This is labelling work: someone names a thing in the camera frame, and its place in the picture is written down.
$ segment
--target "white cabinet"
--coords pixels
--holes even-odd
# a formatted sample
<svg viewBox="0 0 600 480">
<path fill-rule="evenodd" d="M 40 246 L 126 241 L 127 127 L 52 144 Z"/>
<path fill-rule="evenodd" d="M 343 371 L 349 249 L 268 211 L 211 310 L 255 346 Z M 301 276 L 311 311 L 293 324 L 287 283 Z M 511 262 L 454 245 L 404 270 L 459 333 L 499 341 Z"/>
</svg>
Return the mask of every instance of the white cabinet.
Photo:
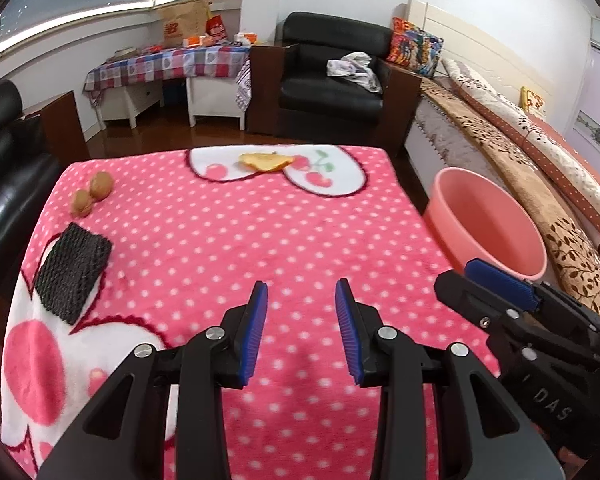
<svg viewBox="0 0 600 480">
<path fill-rule="evenodd" d="M 189 125 L 196 125 L 196 115 L 237 117 L 244 129 L 244 113 L 235 101 L 238 83 L 231 77 L 187 77 Z"/>
<path fill-rule="evenodd" d="M 100 127 L 106 128 L 104 121 L 128 119 L 133 129 L 136 127 L 136 117 L 157 102 L 164 106 L 162 81 L 107 88 L 96 109 Z"/>
</svg>

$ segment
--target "orange box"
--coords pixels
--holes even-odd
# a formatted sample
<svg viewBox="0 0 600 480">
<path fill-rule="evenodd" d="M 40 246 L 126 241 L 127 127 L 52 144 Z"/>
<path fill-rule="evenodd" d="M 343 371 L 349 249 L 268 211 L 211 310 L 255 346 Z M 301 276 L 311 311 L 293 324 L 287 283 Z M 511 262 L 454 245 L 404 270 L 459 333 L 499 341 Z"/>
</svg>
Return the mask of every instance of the orange box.
<svg viewBox="0 0 600 480">
<path fill-rule="evenodd" d="M 192 46 L 200 46 L 202 36 L 189 36 L 182 40 L 182 46 L 184 48 L 190 48 Z"/>
</svg>

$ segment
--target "quilted bedspread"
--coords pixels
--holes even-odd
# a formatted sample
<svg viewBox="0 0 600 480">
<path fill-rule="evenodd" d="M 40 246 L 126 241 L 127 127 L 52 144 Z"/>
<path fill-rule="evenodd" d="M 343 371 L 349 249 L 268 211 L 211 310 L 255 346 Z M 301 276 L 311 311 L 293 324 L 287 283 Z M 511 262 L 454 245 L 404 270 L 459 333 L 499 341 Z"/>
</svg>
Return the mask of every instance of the quilted bedspread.
<svg viewBox="0 0 600 480">
<path fill-rule="evenodd" d="M 600 254 L 533 161 L 449 90 L 423 79 L 425 98 L 487 158 L 538 227 L 562 289 L 600 314 Z"/>
<path fill-rule="evenodd" d="M 22 263 L 2 370 L 2 440 L 30 475 L 135 345 L 186 343 L 244 304 L 255 280 L 269 285 L 255 375 L 244 390 L 223 393 L 235 480 L 368 478 L 379 391 L 357 388 L 347 371 L 334 311 L 340 277 L 417 342 L 464 341 L 497 370 L 486 335 L 436 301 L 433 282 L 448 262 L 383 151 L 285 147 L 297 152 L 288 171 L 259 174 L 235 169 L 244 147 L 200 150 L 73 164 L 46 203 Z M 44 309 L 32 284 L 74 220 L 72 193 L 95 171 L 109 171 L 114 190 L 76 222 L 107 237 L 112 252 L 70 326 Z M 427 464 L 436 478 L 426 392 Z"/>
</svg>

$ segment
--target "white headboard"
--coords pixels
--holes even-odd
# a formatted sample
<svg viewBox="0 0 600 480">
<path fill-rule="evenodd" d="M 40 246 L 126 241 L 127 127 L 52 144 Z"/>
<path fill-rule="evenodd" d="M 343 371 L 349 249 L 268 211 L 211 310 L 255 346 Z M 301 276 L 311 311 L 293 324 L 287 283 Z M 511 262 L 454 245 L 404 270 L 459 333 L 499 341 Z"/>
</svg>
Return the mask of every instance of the white headboard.
<svg viewBox="0 0 600 480">
<path fill-rule="evenodd" d="M 442 9 L 409 0 L 404 19 L 443 38 L 442 57 L 464 61 L 477 70 L 498 92 L 518 104 L 523 86 L 541 95 L 546 110 L 552 108 L 554 88 L 509 47 L 479 28 Z M 442 63 L 436 72 L 445 73 Z"/>
</svg>

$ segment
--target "white cloth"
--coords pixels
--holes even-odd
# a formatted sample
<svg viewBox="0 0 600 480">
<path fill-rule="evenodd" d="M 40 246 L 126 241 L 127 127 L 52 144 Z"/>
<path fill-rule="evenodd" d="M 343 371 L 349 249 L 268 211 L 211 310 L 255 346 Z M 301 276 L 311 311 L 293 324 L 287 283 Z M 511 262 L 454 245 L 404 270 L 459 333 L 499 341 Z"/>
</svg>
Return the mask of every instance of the white cloth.
<svg viewBox="0 0 600 480">
<path fill-rule="evenodd" d="M 371 56 L 364 52 L 352 52 L 342 59 L 331 59 L 327 61 L 328 77 L 343 77 L 348 81 L 362 86 L 365 90 L 374 94 L 381 94 L 382 87 L 378 76 L 369 68 Z"/>
</svg>

